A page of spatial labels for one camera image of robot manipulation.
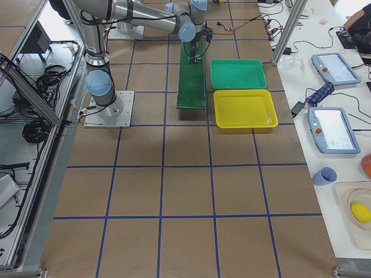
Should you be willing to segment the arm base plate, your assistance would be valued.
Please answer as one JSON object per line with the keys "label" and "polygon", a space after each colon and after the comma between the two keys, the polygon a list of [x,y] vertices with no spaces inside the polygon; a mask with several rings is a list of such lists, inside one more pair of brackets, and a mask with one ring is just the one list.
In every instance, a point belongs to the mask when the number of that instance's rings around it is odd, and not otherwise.
{"label": "arm base plate", "polygon": [[90,105],[94,106],[84,117],[85,128],[128,128],[131,124],[132,109],[134,104],[134,91],[116,91],[117,98],[113,104],[103,109],[95,107],[95,100],[90,98]]}
{"label": "arm base plate", "polygon": [[116,41],[133,41],[133,40],[142,40],[144,35],[143,26],[129,26],[128,28],[113,28],[110,30],[108,35],[109,40]]}

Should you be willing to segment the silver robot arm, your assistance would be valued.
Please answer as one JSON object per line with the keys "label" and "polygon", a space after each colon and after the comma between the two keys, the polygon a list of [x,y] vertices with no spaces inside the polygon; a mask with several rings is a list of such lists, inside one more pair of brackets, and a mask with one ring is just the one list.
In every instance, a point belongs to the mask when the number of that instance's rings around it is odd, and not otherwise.
{"label": "silver robot arm", "polygon": [[177,35],[181,40],[178,109],[205,109],[205,41],[212,29],[207,27],[206,1],[169,2],[164,10],[149,7],[143,1],[51,1],[59,15],[71,20],[85,44],[88,73],[85,89],[91,105],[78,119],[85,127],[129,127],[134,100],[133,91],[117,91],[114,85],[108,40],[142,39],[145,27]]}
{"label": "silver robot arm", "polygon": [[129,23],[124,23],[124,22],[119,22],[117,23],[117,33],[119,37],[136,37],[140,35],[140,29],[139,26],[133,26],[132,24]]}

